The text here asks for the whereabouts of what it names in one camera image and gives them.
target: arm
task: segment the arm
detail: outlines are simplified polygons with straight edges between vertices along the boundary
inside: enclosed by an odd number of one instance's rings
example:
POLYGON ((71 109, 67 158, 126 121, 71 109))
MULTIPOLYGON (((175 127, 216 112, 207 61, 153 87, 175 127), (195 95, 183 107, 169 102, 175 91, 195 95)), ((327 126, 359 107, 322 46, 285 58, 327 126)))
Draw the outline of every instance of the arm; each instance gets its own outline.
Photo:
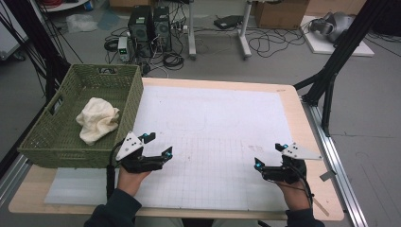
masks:
POLYGON ((286 211, 288 227, 324 227, 324 224, 313 217, 313 210, 304 191, 303 184, 298 181, 293 184, 277 182, 289 208, 286 211))
POLYGON ((118 185, 112 196, 105 205, 99 205, 95 209, 84 226, 133 226, 132 218, 142 206, 133 196, 149 173, 129 173, 121 167, 118 185))

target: concrete floor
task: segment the concrete floor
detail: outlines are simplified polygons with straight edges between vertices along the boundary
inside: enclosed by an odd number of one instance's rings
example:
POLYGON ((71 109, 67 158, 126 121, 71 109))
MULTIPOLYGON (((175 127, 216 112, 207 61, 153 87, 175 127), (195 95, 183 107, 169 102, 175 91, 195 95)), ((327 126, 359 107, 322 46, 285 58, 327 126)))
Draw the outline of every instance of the concrete floor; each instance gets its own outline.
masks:
MULTIPOLYGON (((62 18, 73 13, 88 12, 72 9, 57 16, 62 18)), ((104 10, 89 12, 96 21, 100 21, 103 13, 104 10)), ((109 29, 66 33, 65 38, 84 63, 105 63, 104 38, 127 22, 119 19, 109 29)), ((267 59, 253 52, 250 59, 243 61, 234 33, 197 33, 196 38, 197 59, 188 58, 185 46, 184 67, 179 71, 167 70, 171 79, 295 84, 319 72, 330 57, 312 54, 307 44, 303 44, 291 45, 267 59)), ((401 55, 400 43, 376 42, 401 55)), ((340 71, 334 89, 330 131, 369 226, 398 226, 401 220, 401 178, 398 176, 401 172, 398 132, 401 121, 397 119, 401 110, 401 61, 389 51, 369 41, 365 43, 375 55, 352 57, 340 71)), ((63 46, 68 61, 78 63, 73 52, 65 44, 63 46)), ((0 69, 0 158, 3 158, 41 109, 44 98, 30 61, 0 62, 0 69)), ((166 72, 156 69, 148 75, 165 78, 166 72)), ((306 92, 307 88, 302 89, 299 95, 306 92)), ((2 226, 81 226, 88 218, 12 214, 8 203, 6 200, 0 208, 2 226)), ((325 224, 352 226, 348 217, 341 222, 325 224)), ((270 225, 285 226, 285 223, 270 221, 270 225)))

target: black sleeve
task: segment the black sleeve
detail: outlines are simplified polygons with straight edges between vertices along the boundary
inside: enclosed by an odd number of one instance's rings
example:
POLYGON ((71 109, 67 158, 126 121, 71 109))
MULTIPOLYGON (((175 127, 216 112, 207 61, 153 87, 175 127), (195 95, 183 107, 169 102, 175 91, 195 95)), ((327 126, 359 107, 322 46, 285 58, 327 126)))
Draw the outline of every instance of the black sleeve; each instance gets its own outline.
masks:
POLYGON ((288 227, 324 227, 324 224, 313 217, 312 209, 286 211, 288 227))
POLYGON ((84 226, 133 226, 132 218, 141 207, 134 197, 116 188, 106 205, 99 205, 84 226))

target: plastic basket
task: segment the plastic basket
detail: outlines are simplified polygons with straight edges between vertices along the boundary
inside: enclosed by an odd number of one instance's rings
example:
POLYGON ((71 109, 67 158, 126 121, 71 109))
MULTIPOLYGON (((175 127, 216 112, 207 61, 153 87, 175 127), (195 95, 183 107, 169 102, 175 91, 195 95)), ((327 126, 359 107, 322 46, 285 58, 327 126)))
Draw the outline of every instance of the plastic basket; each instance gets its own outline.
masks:
POLYGON ((113 146, 133 128, 143 90, 138 66, 74 64, 18 151, 42 167, 106 167, 113 146), (88 146, 76 117, 91 97, 110 102, 120 116, 117 130, 88 146))

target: crumpled cloth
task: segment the crumpled cloth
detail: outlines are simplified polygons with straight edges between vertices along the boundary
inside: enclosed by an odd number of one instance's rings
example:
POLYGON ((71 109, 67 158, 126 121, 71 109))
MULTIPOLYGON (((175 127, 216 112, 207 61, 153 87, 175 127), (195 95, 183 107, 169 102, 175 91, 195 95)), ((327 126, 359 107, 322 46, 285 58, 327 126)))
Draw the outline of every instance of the crumpled cloth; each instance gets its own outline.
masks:
POLYGON ((76 118, 82 126, 79 137, 87 145, 93 145, 105 134, 117 129, 118 112, 108 101, 92 97, 76 118))

